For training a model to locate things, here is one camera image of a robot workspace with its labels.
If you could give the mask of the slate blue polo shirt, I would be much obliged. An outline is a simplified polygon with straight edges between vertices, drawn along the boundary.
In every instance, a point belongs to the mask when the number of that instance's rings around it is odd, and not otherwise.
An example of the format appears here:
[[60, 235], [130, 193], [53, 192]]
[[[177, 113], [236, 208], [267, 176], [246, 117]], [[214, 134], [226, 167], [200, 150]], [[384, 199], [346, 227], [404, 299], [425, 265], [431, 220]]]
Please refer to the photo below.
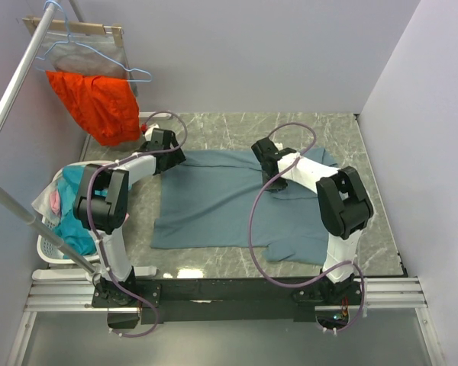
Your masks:
[[303, 186], [261, 193], [260, 164], [251, 151], [188, 151], [161, 178], [154, 249], [263, 247], [268, 262], [323, 265], [328, 232], [318, 198]]

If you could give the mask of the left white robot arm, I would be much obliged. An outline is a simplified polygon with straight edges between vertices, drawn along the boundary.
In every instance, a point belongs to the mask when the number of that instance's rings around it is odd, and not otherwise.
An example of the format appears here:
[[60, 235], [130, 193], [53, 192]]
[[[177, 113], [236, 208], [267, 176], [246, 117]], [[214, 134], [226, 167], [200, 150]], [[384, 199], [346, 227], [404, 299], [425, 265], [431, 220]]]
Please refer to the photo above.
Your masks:
[[158, 175], [185, 161], [185, 155], [171, 130], [152, 127], [146, 141], [126, 159], [106, 165], [85, 166], [73, 215], [92, 237], [100, 258], [100, 275], [107, 281], [117, 280], [110, 297], [119, 306], [131, 305], [137, 287], [127, 281], [134, 271], [122, 234], [127, 218], [129, 189], [148, 176]]

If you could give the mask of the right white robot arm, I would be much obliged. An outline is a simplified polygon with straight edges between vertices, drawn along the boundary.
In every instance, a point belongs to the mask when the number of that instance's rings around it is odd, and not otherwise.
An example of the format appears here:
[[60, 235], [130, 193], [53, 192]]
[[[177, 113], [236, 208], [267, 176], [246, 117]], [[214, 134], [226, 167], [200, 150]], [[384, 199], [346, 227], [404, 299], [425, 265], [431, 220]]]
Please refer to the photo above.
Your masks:
[[[329, 304], [339, 303], [347, 294], [345, 281], [355, 271], [356, 249], [362, 232], [373, 217], [373, 204], [358, 171], [347, 166], [341, 169], [323, 165], [304, 157], [294, 149], [277, 149], [269, 137], [256, 141], [251, 150], [260, 163], [264, 185], [250, 210], [248, 221], [248, 249], [256, 269], [270, 283], [286, 288], [300, 288], [324, 278], [320, 295]], [[282, 190], [290, 180], [317, 195], [321, 221], [328, 231], [327, 254], [322, 272], [317, 277], [299, 284], [286, 284], [271, 278], [256, 259], [252, 243], [252, 224], [256, 206], [264, 191]]]

